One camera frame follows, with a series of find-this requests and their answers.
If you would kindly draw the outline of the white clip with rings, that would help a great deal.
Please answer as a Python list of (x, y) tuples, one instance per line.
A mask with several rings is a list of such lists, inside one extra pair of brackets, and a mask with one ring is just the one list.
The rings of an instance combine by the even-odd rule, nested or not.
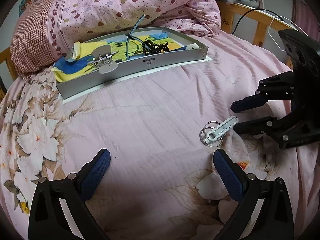
[(199, 139), (205, 146), (221, 146), (226, 134), (239, 122), (239, 119), (232, 115), (223, 122), (209, 121), (199, 132)]

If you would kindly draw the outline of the pink curtain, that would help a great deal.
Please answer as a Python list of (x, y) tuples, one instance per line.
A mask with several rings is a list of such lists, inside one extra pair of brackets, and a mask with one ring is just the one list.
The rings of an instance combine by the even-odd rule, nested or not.
[(310, 9), (302, 0), (292, 0), (291, 21), (298, 25), (307, 35), (319, 41), (319, 22)]

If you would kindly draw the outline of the pink floral bed sheet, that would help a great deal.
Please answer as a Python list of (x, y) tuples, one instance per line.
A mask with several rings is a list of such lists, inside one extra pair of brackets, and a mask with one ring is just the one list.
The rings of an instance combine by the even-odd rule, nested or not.
[(101, 148), (112, 160), (87, 206), (111, 239), (211, 239), (237, 203), (202, 144), (209, 121), (286, 72), (271, 52), (220, 33), (209, 60), (120, 81), (68, 103), (54, 73), (17, 78), (1, 102), (1, 206), (17, 232), (41, 176), (78, 172)]

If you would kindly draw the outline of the grey shallow tray box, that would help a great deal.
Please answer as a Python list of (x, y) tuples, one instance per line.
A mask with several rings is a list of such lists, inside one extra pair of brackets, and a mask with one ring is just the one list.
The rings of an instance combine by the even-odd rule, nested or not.
[(57, 82), (56, 87), (63, 99), (70, 98), (78, 93), (131, 74), (140, 73), (158, 67), (165, 67), (186, 62), (204, 60), (207, 56), (208, 46), (202, 42), (174, 31), (167, 27), (148, 27), (138, 29), (138, 34), (152, 35), (167, 33), (168, 37), (173, 39), (179, 45), (188, 46), (196, 44), (199, 47), (195, 49), (171, 50), (166, 53), (142, 56), (136, 59), (121, 61), (118, 67), (108, 73), (101, 74), (99, 70), (94, 70), (81, 77), (66, 81)]

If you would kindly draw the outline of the silver hair claw clip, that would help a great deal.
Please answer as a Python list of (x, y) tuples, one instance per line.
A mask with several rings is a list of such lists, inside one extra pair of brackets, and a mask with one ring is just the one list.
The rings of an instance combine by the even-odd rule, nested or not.
[(89, 66), (93, 66), (100, 74), (107, 74), (118, 68), (118, 63), (112, 59), (118, 51), (112, 51), (110, 45), (103, 45), (92, 52), (93, 61), (89, 62)]

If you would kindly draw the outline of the colourful frog drawing paper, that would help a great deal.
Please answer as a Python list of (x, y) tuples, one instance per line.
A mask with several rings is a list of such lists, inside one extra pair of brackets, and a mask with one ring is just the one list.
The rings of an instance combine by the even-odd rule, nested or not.
[(166, 48), (162, 52), (182, 47), (170, 38), (167, 33), (144, 35), (140, 36), (137, 40), (129, 40), (129, 42), (126, 39), (118, 42), (107, 42), (105, 40), (86, 43), (75, 42), (71, 49), (71, 58), (66, 59), (62, 57), (57, 60), (51, 71), (54, 73), (57, 82), (66, 82), (95, 70), (93, 50), (100, 46), (109, 45), (111, 47), (111, 58), (114, 61), (124, 62), (128, 59), (133, 59), (135, 56), (144, 56), (147, 52), (144, 43)]

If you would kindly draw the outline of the teal hair band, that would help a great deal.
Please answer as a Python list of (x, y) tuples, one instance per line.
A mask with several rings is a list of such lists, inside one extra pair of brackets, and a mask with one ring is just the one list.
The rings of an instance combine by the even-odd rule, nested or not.
[(135, 30), (137, 29), (137, 27), (139, 26), (140, 22), (142, 20), (144, 20), (145, 18), (145, 15), (143, 14), (142, 16), (140, 16), (140, 18), (138, 19), (138, 21), (135, 23), (135, 25), (132, 27), (131, 31), (126, 34), (127, 36), (127, 39), (126, 39), (126, 45), (125, 45), (125, 55), (126, 55), (126, 60), (129, 60), (130, 59), (130, 56), (129, 56), (129, 42), (130, 40), (137, 40), (137, 38), (133, 37), (133, 33), (135, 32)]

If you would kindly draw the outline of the pink dotted rolled quilt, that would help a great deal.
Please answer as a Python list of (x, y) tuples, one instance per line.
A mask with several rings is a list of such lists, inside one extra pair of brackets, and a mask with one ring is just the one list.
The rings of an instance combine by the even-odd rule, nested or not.
[(216, 0), (38, 0), (19, 17), (10, 55), (20, 76), (65, 56), (75, 42), (141, 26), (164, 26), (197, 36), (221, 30)]

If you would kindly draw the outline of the wooden bed frame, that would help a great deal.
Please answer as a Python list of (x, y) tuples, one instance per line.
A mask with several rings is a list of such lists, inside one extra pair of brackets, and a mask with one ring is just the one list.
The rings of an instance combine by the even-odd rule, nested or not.
[[(255, 35), (252, 44), (259, 47), (263, 46), (267, 35), (267, 31), (269, 31), (270, 29), (274, 29), (276, 31), (289, 28), (294, 29), (292, 23), (289, 24), (280, 19), (280, 17), (284, 19), (284, 16), (276, 16), (275, 13), (272, 13), (272, 15), (267, 14), (266, 9), (263, 10), (251, 8), (240, 3), (226, 4), (223, 2), (217, 2), (217, 4), (219, 6), (220, 13), (222, 16), (221, 29), (228, 34), (233, 33), (232, 31), (236, 29), (236, 26), (239, 26), (240, 22), (245, 17), (257, 22), (257, 27), (255, 30)], [(239, 18), (236, 26), (233, 29), (235, 15), (241, 15), (241, 17)], [(4, 67), (4, 63), (6, 64), (7, 70), (10, 73), (11, 79), (15, 80), (18, 77), (18, 75), (12, 65), (12, 61), (10, 58), (10, 47), (7, 47), (1, 51), (1, 68)], [(3, 84), (3, 80), (1, 78), (1, 101), (5, 97), (6, 92), (7, 88)]]

